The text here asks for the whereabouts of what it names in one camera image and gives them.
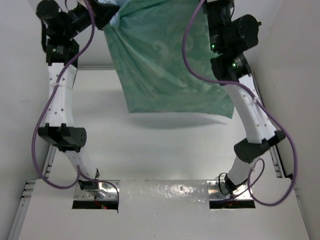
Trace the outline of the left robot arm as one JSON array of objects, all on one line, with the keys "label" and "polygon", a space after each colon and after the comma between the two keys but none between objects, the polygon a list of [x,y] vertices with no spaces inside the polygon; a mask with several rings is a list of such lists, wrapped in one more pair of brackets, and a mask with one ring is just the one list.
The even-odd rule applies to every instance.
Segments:
[{"label": "left robot arm", "polygon": [[63,153],[77,174],[76,184],[95,199],[114,189],[113,183],[100,180],[99,170],[91,162],[85,145],[87,132],[76,127],[72,112],[73,88],[78,59],[120,7],[114,0],[79,0],[75,8],[63,11],[55,0],[41,0],[35,14],[41,22],[41,45],[46,54],[49,99],[36,124],[39,136]]}]

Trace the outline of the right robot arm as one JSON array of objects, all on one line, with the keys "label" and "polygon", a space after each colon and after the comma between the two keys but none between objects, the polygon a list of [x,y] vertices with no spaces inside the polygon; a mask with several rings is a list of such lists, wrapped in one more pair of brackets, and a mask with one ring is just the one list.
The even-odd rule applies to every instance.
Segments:
[{"label": "right robot arm", "polygon": [[232,0],[207,0],[204,4],[210,48],[218,55],[210,60],[212,72],[233,102],[246,134],[233,147],[235,160],[224,178],[228,194],[245,184],[258,158],[286,137],[259,107],[261,101],[244,55],[258,45],[261,22],[250,14],[233,20],[233,6]]}]

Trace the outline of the light blue pillowcase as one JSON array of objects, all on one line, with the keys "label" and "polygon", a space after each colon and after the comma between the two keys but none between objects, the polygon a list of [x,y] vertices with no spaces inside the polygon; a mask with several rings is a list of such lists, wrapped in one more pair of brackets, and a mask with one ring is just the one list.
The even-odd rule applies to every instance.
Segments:
[{"label": "light blue pillowcase", "polygon": [[104,28],[130,113],[202,113],[231,118],[234,105],[214,79],[208,24],[196,0],[118,0]]}]

